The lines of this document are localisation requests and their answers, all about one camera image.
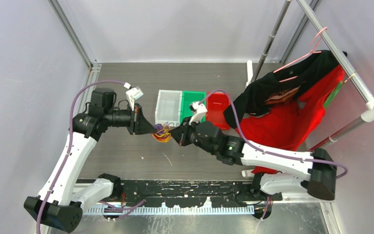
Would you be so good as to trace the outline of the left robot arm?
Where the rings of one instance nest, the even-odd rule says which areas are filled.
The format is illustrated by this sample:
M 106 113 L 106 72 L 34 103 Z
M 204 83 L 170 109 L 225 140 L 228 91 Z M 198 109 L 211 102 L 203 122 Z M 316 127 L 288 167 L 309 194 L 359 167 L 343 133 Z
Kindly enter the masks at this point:
M 78 176 L 90 152 L 110 127 L 124 127 L 130 135 L 155 133 L 155 127 L 144 117 L 136 102 L 143 95 L 139 87 L 126 92 L 127 106 L 115 106 L 116 93 L 110 88 L 96 88 L 86 109 L 71 119 L 65 148 L 48 181 L 37 196 L 24 202 L 26 211 L 36 220 L 37 230 L 46 225 L 66 233 L 79 225 L 83 213 L 108 198 L 119 200 L 124 192 L 121 179 L 103 173 L 83 190 L 73 193 Z

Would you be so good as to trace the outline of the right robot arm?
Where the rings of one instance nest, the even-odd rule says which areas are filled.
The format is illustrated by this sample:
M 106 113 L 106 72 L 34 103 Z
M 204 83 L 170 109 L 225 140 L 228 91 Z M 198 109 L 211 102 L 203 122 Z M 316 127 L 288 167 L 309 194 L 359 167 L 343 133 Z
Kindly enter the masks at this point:
M 275 174 L 254 174 L 251 194 L 256 200 L 283 192 L 306 191 L 312 197 L 333 201 L 336 196 L 338 165 L 328 152 L 282 150 L 224 134 L 209 121 L 184 123 L 170 130 L 179 146 L 193 144 L 226 165 L 258 166 Z

